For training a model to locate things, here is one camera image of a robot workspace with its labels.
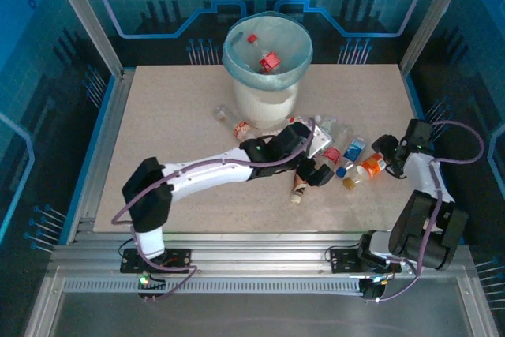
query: table surface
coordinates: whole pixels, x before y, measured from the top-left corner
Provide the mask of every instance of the table surface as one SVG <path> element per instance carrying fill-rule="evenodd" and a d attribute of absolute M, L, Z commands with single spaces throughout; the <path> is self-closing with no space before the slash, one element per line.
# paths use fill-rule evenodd
<path fill-rule="evenodd" d="M 94 231 L 119 232 L 110 220 L 125 201 L 121 188 L 140 162 L 155 156 L 182 163 L 238 146 L 213 117 L 219 104 L 236 110 L 223 66 L 138 66 L 110 161 Z M 396 65 L 312 65 L 294 114 L 331 114 L 369 145 L 388 133 L 400 138 L 413 117 Z M 382 173 L 349 191 L 333 178 L 290 202 L 293 172 L 221 185 L 172 204 L 164 231 L 301 232 L 391 229 L 412 193 L 408 181 Z"/>

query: metal floor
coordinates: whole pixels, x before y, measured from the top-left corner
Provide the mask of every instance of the metal floor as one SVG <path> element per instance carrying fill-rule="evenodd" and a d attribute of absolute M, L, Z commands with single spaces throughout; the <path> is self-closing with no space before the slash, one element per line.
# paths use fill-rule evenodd
<path fill-rule="evenodd" d="M 388 291 L 406 283 L 395 282 Z M 176 294 L 156 304 L 136 294 L 63 296 L 54 337 L 472 335 L 455 279 L 420 281 L 379 305 L 310 294 Z"/>

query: trash bin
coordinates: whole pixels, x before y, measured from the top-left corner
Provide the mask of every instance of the trash bin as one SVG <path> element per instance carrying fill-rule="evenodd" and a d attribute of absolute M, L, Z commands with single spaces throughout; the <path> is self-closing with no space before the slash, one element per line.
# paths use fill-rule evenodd
<path fill-rule="evenodd" d="M 261 73 L 260 61 L 268 52 L 274 52 L 280 64 L 270 73 Z M 238 109 L 261 129 L 290 115 L 299 81 L 311 61 L 312 40 L 307 30 L 277 12 L 239 20 L 223 45 L 223 64 L 233 77 Z"/>

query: plastic bag liner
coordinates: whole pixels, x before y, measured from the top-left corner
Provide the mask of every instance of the plastic bag liner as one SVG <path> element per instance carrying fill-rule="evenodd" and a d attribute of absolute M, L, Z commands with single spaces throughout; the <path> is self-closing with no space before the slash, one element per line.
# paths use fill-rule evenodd
<path fill-rule="evenodd" d="M 281 63 L 273 74 L 260 74 L 258 51 L 247 41 L 258 37 L 262 49 L 274 51 Z M 223 44 L 223 64 L 228 73 L 243 84 L 262 91 L 281 91 L 295 84 L 312 61 L 312 40 L 295 19 L 268 11 L 240 19 L 231 27 Z"/>

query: blue bottle cap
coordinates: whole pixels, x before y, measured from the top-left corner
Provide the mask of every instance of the blue bottle cap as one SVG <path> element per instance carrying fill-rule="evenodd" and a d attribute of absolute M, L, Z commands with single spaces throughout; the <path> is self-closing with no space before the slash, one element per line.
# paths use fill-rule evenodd
<path fill-rule="evenodd" d="M 337 169 L 337 177 L 344 178 L 346 176 L 346 174 L 347 174 L 347 170 L 345 167 L 339 167 Z"/>

